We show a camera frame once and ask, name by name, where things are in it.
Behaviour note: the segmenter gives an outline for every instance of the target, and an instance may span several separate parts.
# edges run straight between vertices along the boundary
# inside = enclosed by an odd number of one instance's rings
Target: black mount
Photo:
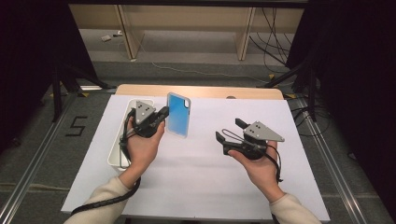
[[[259,121],[246,124],[241,119],[235,119],[235,124],[244,130],[244,139],[240,139],[242,142],[240,144],[227,142],[219,132],[216,132],[216,139],[223,145],[224,155],[228,156],[228,151],[233,149],[241,152],[250,160],[257,160],[266,155],[267,140],[274,140],[277,142],[285,141],[284,138]]]
[[[131,112],[128,113],[124,121],[124,131],[120,137],[120,149],[128,161],[131,160],[127,148],[128,138],[135,134],[145,138],[150,138],[157,132],[157,128],[160,123],[169,116],[168,106],[164,106],[157,113],[155,110],[155,107],[141,101],[137,101],[136,108],[132,108]],[[132,130],[127,130],[130,117],[134,117],[132,120],[133,128]]]

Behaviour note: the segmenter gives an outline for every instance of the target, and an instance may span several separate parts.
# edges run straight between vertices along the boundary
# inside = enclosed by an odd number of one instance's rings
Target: gray floor
[[[107,42],[100,39],[103,35],[116,33],[117,31],[81,30],[98,76],[109,84],[208,85],[209,83],[209,85],[219,86],[255,87],[268,82],[270,80],[268,74],[276,76],[281,74],[271,70],[287,71],[280,66],[281,63],[271,57],[263,57],[262,51],[252,43],[248,46],[246,59],[242,62],[238,61],[233,34],[230,33],[147,32],[137,59],[131,62],[127,57],[121,37],[113,37]],[[260,42],[257,35],[252,35],[252,37],[258,43]],[[288,49],[289,41],[283,35],[278,37],[282,47]],[[261,38],[266,40],[268,34],[261,34]],[[292,35],[288,35],[288,39],[292,40]],[[279,56],[277,49],[269,50]],[[142,71],[142,74],[131,74],[129,72],[131,67]],[[279,88],[284,93],[291,93],[291,82],[292,78],[280,84]],[[15,184],[22,177],[44,139],[46,130],[50,127],[53,113],[50,94],[49,90],[43,98],[44,104],[35,110],[20,136],[21,146],[10,147],[0,156],[1,206],[4,205]],[[109,97],[108,93],[90,93],[88,97],[73,98],[64,117],[65,128],[57,132],[33,181],[34,184],[26,193],[12,223],[63,223],[67,219],[68,215],[62,214],[60,209],[84,159],[90,139],[94,135]],[[289,100],[289,104],[290,110],[300,107],[298,100]],[[320,99],[317,99],[317,105],[323,104]],[[321,107],[318,107],[316,112],[318,114],[317,125],[323,131],[336,164],[353,192],[367,223],[394,223],[359,164],[347,156],[347,143],[338,132],[331,115]],[[76,116],[87,117],[78,121],[79,125],[85,126],[83,135],[79,138],[66,137],[75,131],[68,127]],[[302,120],[303,117],[299,117],[296,124]],[[333,182],[331,173],[324,165],[315,138],[305,136],[312,134],[306,122],[298,126],[298,131],[302,135],[305,153],[328,208],[331,223],[354,223]],[[123,217],[117,220],[117,223],[123,222]],[[135,219],[134,222],[179,223],[180,221]]]

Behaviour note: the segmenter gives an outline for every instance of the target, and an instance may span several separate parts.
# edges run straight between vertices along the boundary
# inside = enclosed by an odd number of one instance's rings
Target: white tabletop
[[[166,105],[165,97],[111,96],[63,212],[82,205],[96,187],[118,175],[107,164],[107,157],[118,143],[120,125],[132,99],[151,99],[158,110]],[[222,154],[222,145],[216,140],[215,131],[222,129],[243,136],[235,118],[246,123],[258,120],[286,139],[278,143],[284,179],[281,188],[297,196],[319,220],[329,221],[289,106],[283,100],[191,98],[189,136],[184,139],[165,132],[157,158],[143,174],[140,189],[122,214],[169,219],[272,219],[268,201],[250,182],[243,166]]]

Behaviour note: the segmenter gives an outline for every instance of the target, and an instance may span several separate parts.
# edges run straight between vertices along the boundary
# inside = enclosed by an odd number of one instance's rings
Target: smartphone
[[[191,100],[185,96],[169,92],[167,106],[169,106],[169,116],[166,121],[167,130],[186,138],[189,130]]]

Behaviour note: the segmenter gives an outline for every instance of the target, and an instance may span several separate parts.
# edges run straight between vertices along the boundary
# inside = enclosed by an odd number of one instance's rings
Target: white sleeve
[[[270,209],[281,224],[320,223],[315,215],[302,206],[300,201],[291,194],[285,194],[282,198],[270,203]]]
[[[126,194],[129,191],[119,180],[117,176],[111,178],[106,184],[98,187],[92,193],[90,199],[85,202],[96,203],[103,200],[116,198]],[[128,200],[124,200],[120,203],[114,203],[99,208],[94,208],[88,211],[83,211],[74,214],[72,217],[66,220],[64,224],[101,224],[101,223],[114,223],[114,221],[122,213]]]

